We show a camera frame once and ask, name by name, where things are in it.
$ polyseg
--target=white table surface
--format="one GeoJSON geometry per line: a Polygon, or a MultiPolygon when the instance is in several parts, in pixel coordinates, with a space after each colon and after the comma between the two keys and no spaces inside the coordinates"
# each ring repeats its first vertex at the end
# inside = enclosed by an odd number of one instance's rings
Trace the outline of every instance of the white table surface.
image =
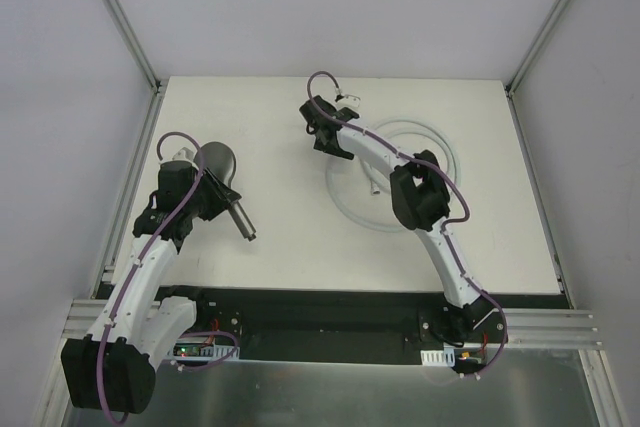
{"type": "MultiPolygon", "coordinates": [[[[498,81],[340,79],[362,98],[368,122],[404,115],[440,127],[462,164],[462,193],[471,220],[456,226],[469,266],[490,292],[558,293],[549,250],[503,86],[498,81]]],[[[333,205],[325,188],[328,156],[312,148],[298,108],[304,78],[173,77],[153,134],[113,281],[122,275],[133,221],[155,190],[155,145],[170,130],[201,144],[217,140],[238,159],[233,188],[257,229],[247,242],[227,213],[194,222],[163,285],[209,287],[440,291],[424,247],[410,232],[362,228],[333,205]]],[[[328,80],[315,93],[331,100],[328,80]]],[[[415,136],[395,139],[410,152],[433,148],[415,136]]],[[[171,157],[186,141],[165,142],[171,157]]],[[[442,163],[438,148],[434,153],[442,163]]],[[[371,196],[356,161],[342,162],[338,186],[346,203],[374,220],[393,220],[390,201],[371,196]]],[[[459,214],[453,204],[452,213],[459,214]]]]}

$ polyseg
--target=metal cylinder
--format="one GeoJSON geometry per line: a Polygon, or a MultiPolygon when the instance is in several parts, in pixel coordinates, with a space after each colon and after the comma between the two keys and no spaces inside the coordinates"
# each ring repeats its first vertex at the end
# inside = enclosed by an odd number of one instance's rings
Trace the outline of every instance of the metal cylinder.
{"type": "Polygon", "coordinates": [[[236,226],[240,230],[242,236],[251,242],[256,238],[256,229],[249,220],[247,213],[244,211],[240,202],[234,202],[229,207],[229,213],[231,214],[231,218],[236,223],[236,226]]]}

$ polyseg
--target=white connector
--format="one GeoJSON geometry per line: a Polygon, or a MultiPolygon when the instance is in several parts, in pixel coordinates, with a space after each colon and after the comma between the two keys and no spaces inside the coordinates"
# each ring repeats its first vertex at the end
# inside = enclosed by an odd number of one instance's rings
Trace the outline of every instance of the white connector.
{"type": "Polygon", "coordinates": [[[360,97],[355,95],[346,94],[340,100],[336,102],[336,109],[340,110],[343,107],[348,107],[354,112],[357,112],[360,108],[360,97]]]}
{"type": "Polygon", "coordinates": [[[451,347],[442,350],[421,350],[420,360],[425,367],[453,367],[456,365],[456,355],[451,347]]]}

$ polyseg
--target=gray wall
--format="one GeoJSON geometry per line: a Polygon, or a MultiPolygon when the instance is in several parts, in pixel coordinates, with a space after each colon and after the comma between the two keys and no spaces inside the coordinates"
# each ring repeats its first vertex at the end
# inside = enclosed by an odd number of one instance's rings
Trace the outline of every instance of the gray wall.
{"type": "Polygon", "coordinates": [[[509,79],[554,0],[121,0],[158,75],[509,79]]]}
{"type": "Polygon", "coordinates": [[[0,0],[0,425],[31,425],[150,99],[101,0],[0,0]]]}
{"type": "Polygon", "coordinates": [[[640,0],[575,0],[516,106],[570,289],[640,425],[640,0]]]}

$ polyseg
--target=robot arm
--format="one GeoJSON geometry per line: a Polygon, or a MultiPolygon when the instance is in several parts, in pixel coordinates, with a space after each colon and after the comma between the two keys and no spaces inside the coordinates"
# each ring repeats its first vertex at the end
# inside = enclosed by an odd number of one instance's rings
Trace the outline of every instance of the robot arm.
{"type": "MultiPolygon", "coordinates": [[[[336,99],[338,106],[348,104],[341,102],[342,99],[341,95],[336,99]]],[[[472,283],[475,286],[479,284],[468,273],[455,235],[442,228],[450,211],[449,191],[443,179],[432,169],[397,156],[384,145],[391,143],[367,129],[359,115],[349,107],[338,110],[320,96],[313,100],[307,101],[300,108],[300,113],[307,121],[307,133],[315,136],[314,149],[349,160],[358,156],[389,179],[396,218],[418,236],[442,280],[444,297],[449,305],[445,320],[448,324],[447,337],[463,341],[493,307],[473,288],[472,283]]],[[[435,155],[428,150],[415,154],[415,157],[438,166],[435,155]]]]}
{"type": "Polygon", "coordinates": [[[70,339],[63,348],[62,365],[76,407],[101,408],[96,366],[103,335],[107,338],[102,384],[109,408],[140,413],[147,407],[156,370],[178,338],[196,321],[196,304],[186,297],[164,299],[156,315],[148,318],[165,273],[193,229],[193,219],[213,220],[227,210],[242,235],[249,241],[255,239],[255,229],[239,203],[241,196],[231,189],[236,164],[233,152],[224,144],[210,142],[200,148],[200,153],[203,158],[182,149],[161,164],[158,189],[134,224],[125,270],[128,275],[116,284],[85,338],[70,339]],[[158,227],[194,185],[196,163],[205,166],[197,188],[154,239],[158,227]]]}
{"type": "MultiPolygon", "coordinates": [[[[360,119],[352,119],[349,123],[365,127],[365,123],[360,119]]],[[[449,214],[449,194],[446,186],[438,182],[437,176],[431,172],[425,172],[427,178],[423,178],[422,184],[416,187],[414,175],[411,172],[412,166],[408,165],[406,160],[396,157],[383,145],[356,130],[346,128],[338,130],[337,142],[341,149],[364,160],[390,180],[393,211],[400,223],[407,229],[413,230],[427,249],[442,280],[447,302],[460,309],[465,305],[473,304],[480,295],[460,275],[460,270],[441,232],[442,222],[449,214]],[[424,217],[427,219],[422,222],[419,211],[421,202],[427,204],[422,208],[424,217]]],[[[427,152],[418,156],[429,157],[424,160],[438,165],[435,156],[427,152]]],[[[461,254],[462,251],[454,234],[450,232],[447,235],[453,242],[455,250],[460,253],[460,260],[466,267],[466,260],[461,254]]]]}

